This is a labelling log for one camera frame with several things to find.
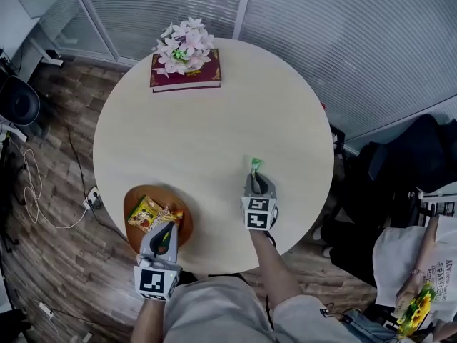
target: cable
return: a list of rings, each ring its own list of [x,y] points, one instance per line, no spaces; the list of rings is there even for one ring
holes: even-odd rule
[[[39,216],[41,215],[41,217],[43,217],[53,228],[55,229],[71,229],[72,227],[75,227],[84,217],[84,215],[86,214],[87,212],[87,209],[84,210],[82,216],[79,218],[78,221],[76,221],[74,224],[72,224],[71,226],[56,226],[54,225],[52,222],[50,222],[46,216],[44,216],[43,212],[41,212],[40,210],[40,206],[38,204],[38,200],[40,199],[41,197],[41,192],[43,191],[43,180],[41,179],[41,175],[40,175],[40,169],[38,168],[38,164],[36,163],[36,159],[35,159],[35,154],[34,152],[31,150],[31,149],[28,149],[26,150],[25,152],[22,152],[22,150],[19,148],[19,146],[16,145],[16,143],[10,138],[9,141],[19,150],[19,152],[21,153],[22,157],[24,158],[24,163],[26,165],[26,169],[27,169],[27,172],[29,173],[29,186],[26,186],[24,187],[24,201],[25,201],[25,206],[26,206],[26,211],[27,211],[27,214],[29,214],[29,217],[30,217],[30,220],[36,224],[38,222],[38,218]],[[34,158],[34,162],[35,162],[35,167],[36,167],[36,172],[38,174],[38,178],[40,180],[40,192],[38,193],[38,195],[36,194],[36,190],[35,190],[35,186],[34,186],[34,183],[32,182],[31,180],[31,172],[30,172],[30,167],[29,167],[29,162],[27,161],[27,158],[26,158],[26,155],[27,153],[30,151],[30,154],[32,155],[32,157]],[[32,215],[30,214],[30,211],[29,211],[29,208],[28,208],[28,205],[27,205],[27,197],[26,197],[26,191],[29,190],[29,192],[31,193],[33,199],[34,199],[34,202],[35,202],[35,206],[36,206],[36,216],[35,216],[35,220],[34,218],[32,217]]]
[[[69,143],[70,143],[70,147],[71,147],[71,150],[73,151],[73,154],[74,154],[74,157],[76,159],[76,163],[78,164],[78,168],[79,168],[79,173],[81,175],[81,184],[82,184],[82,187],[83,187],[83,195],[84,195],[84,199],[87,199],[87,193],[86,193],[86,182],[84,181],[84,174],[83,174],[83,169],[82,169],[82,166],[81,166],[81,162],[79,161],[79,156],[78,156],[78,153],[76,152],[75,148],[74,148],[74,145],[73,145],[73,142],[71,140],[71,133],[70,133],[70,128],[69,128],[69,125],[62,119],[62,113],[59,111],[59,109],[57,108],[57,105],[55,105],[55,103],[53,102],[48,102],[50,105],[53,106],[53,108],[56,110],[57,114],[60,116],[59,119],[61,120],[62,124],[65,126],[65,129],[66,129],[66,133],[68,135],[68,138],[69,138]],[[126,237],[121,234],[118,230],[116,229],[113,229],[112,227],[109,227],[105,224],[103,224],[99,218],[95,215],[95,211],[94,210],[97,210],[97,209],[100,209],[100,207],[94,207],[92,202],[90,200],[87,200],[87,204],[89,205],[91,211],[92,211],[92,214],[94,215],[94,218],[95,220],[97,221],[97,223],[102,226],[102,227],[105,227],[107,229],[110,229],[111,231],[114,231],[116,232],[125,242],[126,242]]]
[[[272,245],[276,248],[276,240],[271,236],[270,232],[264,232],[265,235],[270,239]]]
[[[51,325],[53,326],[54,330],[56,331],[57,336],[58,336],[60,339],[62,339],[61,336],[60,336],[60,334],[59,334],[59,331],[58,331],[57,328],[56,328],[56,326],[55,326],[54,323],[51,321],[51,317],[49,317],[49,322],[51,323]]]
[[[3,275],[4,275],[4,280],[7,281],[7,282],[11,285],[11,287],[13,288],[13,290],[16,292],[16,295],[18,295],[16,286],[14,286],[14,284],[13,284],[8,278],[5,277],[5,274],[3,274]],[[33,297],[27,296],[27,298],[30,299],[30,300],[32,300],[32,301],[35,301],[38,305],[41,304],[41,302],[40,302],[39,300],[34,299]],[[112,329],[117,329],[117,330],[119,330],[120,332],[125,332],[125,330],[120,329],[120,328],[118,328],[118,327],[116,327],[115,325],[112,325],[112,324],[102,324],[102,323],[94,322],[94,321],[92,321],[92,320],[85,319],[85,318],[83,318],[83,317],[78,317],[78,316],[76,316],[76,315],[69,314],[68,312],[62,311],[62,310],[60,310],[60,309],[54,309],[53,307],[50,307],[50,306],[48,306],[48,305],[46,305],[46,307],[47,307],[48,309],[50,309],[52,312],[58,312],[59,314],[66,315],[66,316],[68,316],[68,317],[72,317],[72,318],[74,318],[74,319],[81,320],[81,321],[86,322],[86,323],[89,323],[89,324],[95,324],[95,325],[99,325],[100,327],[108,327],[108,328],[112,328]]]
[[[21,73],[22,69],[22,54],[24,52],[24,44],[21,44],[21,61],[19,62],[19,68],[17,69],[17,74],[19,75]]]

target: electrical outlet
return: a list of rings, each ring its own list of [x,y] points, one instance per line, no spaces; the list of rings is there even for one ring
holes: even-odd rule
[[[43,310],[49,318],[54,317],[54,313],[43,302],[40,302],[40,309]]]
[[[87,194],[87,198],[83,201],[83,205],[87,209],[91,209],[89,206],[89,201],[92,203],[92,207],[95,209],[100,208],[102,204],[99,189],[96,186],[90,190],[89,194]]]

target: flower bouquet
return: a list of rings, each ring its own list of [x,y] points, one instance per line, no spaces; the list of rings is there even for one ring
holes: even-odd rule
[[[431,302],[435,299],[432,284],[427,282],[419,294],[411,301],[403,316],[397,320],[398,338],[411,336],[430,312]]]
[[[206,62],[209,49],[214,48],[212,34],[208,34],[200,19],[182,21],[179,25],[170,24],[157,39],[155,54],[160,54],[159,62],[164,67],[154,69],[157,74],[169,77],[177,72],[181,75],[199,70]]]

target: yellow flower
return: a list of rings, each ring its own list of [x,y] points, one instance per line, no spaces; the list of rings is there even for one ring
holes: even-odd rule
[[[427,294],[423,297],[421,303],[419,304],[419,308],[422,310],[430,311],[431,307],[431,293],[427,292]]]
[[[428,311],[425,309],[417,309],[414,312],[413,318],[411,319],[411,328],[417,328],[421,322],[424,320],[426,315],[428,314]]]

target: artificial flower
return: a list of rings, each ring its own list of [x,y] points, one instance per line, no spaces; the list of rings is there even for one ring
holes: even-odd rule
[[[173,23],[170,23],[170,26],[169,26],[167,29],[165,29],[165,32],[162,33],[162,34],[160,35],[160,37],[161,37],[161,38],[168,37],[168,36],[171,34],[171,32],[173,32]]]
[[[196,50],[195,54],[190,57],[187,61],[187,67],[192,70],[199,70],[206,63],[210,62],[211,59],[208,57],[209,49],[205,51]]]
[[[178,26],[172,26],[173,27],[173,34],[171,35],[173,38],[176,38],[176,37],[181,37],[181,36],[185,36],[186,33],[189,31],[189,28],[188,25],[187,25],[187,21],[182,21],[181,24],[179,24]]]
[[[170,77],[169,73],[167,72],[167,70],[165,70],[164,67],[159,67],[158,69],[154,69],[154,70],[157,71],[157,74],[165,75],[166,77]]]
[[[184,75],[187,71],[200,69],[206,62],[209,48],[213,48],[212,34],[204,28],[201,18],[182,21],[179,25],[170,24],[157,40],[154,53],[160,54],[158,59],[164,67],[154,69],[159,74],[168,76],[177,72]]]
[[[192,29],[186,34],[186,41],[181,43],[179,49],[187,50],[187,54],[192,56],[196,49],[204,49],[205,46],[201,43],[201,34],[199,31]]]
[[[170,61],[165,63],[165,70],[170,74],[178,72],[181,75],[184,75],[185,71],[187,70],[187,67],[185,64],[182,64],[181,62],[171,58]]]
[[[427,292],[427,294],[423,297],[421,303],[419,304],[419,308],[422,310],[429,311],[431,308],[431,293]]]
[[[204,25],[201,23],[201,18],[193,20],[191,17],[189,17],[189,26],[192,29],[197,29],[197,28],[203,28]]]
[[[213,34],[208,34],[206,29],[200,29],[201,43],[209,49],[213,49]]]
[[[166,53],[171,56],[173,51],[178,48],[179,43],[175,39],[165,38],[165,44],[160,48],[161,53]]]
[[[426,315],[428,314],[428,311],[424,309],[417,309],[414,312],[413,318],[411,319],[411,328],[417,328],[421,322],[424,320]]]
[[[160,53],[159,61],[161,64],[166,64],[168,61],[171,60],[171,57],[164,52]]]
[[[162,47],[164,47],[164,43],[160,39],[157,39],[157,46],[152,48],[152,54],[160,54],[162,52]]]

